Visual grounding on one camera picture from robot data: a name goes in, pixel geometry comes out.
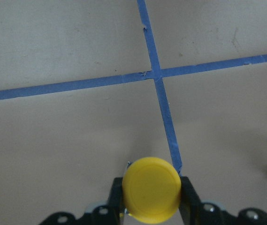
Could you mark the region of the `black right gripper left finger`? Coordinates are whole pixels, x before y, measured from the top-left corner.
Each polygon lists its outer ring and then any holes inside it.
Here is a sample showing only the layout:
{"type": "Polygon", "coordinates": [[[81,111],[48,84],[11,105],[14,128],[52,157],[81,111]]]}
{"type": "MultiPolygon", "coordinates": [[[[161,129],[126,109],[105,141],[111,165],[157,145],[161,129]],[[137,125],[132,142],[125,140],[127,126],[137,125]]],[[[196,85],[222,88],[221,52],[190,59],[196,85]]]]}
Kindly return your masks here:
{"type": "Polygon", "coordinates": [[[122,177],[114,178],[107,200],[109,225],[123,225],[124,203],[122,191],[122,177]]]}

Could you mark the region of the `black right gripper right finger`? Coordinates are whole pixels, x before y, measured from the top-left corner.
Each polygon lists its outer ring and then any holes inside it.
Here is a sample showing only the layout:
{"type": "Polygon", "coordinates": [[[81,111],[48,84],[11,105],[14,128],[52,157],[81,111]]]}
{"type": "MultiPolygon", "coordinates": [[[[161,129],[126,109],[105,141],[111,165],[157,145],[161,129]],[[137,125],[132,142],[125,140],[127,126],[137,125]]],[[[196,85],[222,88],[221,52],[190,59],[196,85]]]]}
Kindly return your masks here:
{"type": "Polygon", "coordinates": [[[179,212],[184,225],[200,225],[202,202],[196,193],[190,179],[181,176],[181,200],[179,204],[179,212]]]}

